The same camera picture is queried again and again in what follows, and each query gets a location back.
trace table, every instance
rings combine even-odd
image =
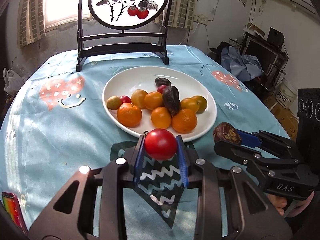
[[[185,72],[216,100],[214,127],[229,122],[247,132],[265,130],[288,137],[253,93],[200,50],[176,45],[167,50],[169,65],[153,53],[111,54],[88,58],[79,73],[77,51],[67,51],[49,58],[23,85],[0,131],[0,190],[18,196],[27,227],[80,166],[103,167],[136,144],[137,138],[120,130],[102,106],[105,83],[122,70],[164,66]],[[67,93],[71,96],[64,104],[78,102],[76,94],[86,100],[65,109],[57,99]],[[216,167],[230,169],[235,164],[213,150],[212,132],[213,128],[188,146]],[[134,190],[124,189],[128,239],[192,239],[197,190],[183,190],[177,157],[164,162],[146,157],[143,166],[141,184]]]

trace mandarin orange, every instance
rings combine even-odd
[[[117,118],[124,126],[135,127],[142,119],[142,111],[133,104],[123,103],[117,110]]]
[[[181,109],[172,118],[172,127],[179,133],[190,133],[197,125],[198,119],[191,109]]]

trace speaker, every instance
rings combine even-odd
[[[281,49],[282,45],[283,45],[283,42],[284,42],[283,33],[281,33],[280,31],[275,30],[274,28],[270,28],[267,42],[269,42],[273,46]]]
[[[314,174],[320,176],[320,89],[298,90],[296,143]]]

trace phone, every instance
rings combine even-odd
[[[5,210],[8,212],[13,222],[27,235],[28,229],[24,223],[21,208],[17,196],[13,193],[2,192],[2,200]]]

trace round painting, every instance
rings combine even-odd
[[[112,29],[133,29],[154,20],[168,0],[88,0],[92,16]]]

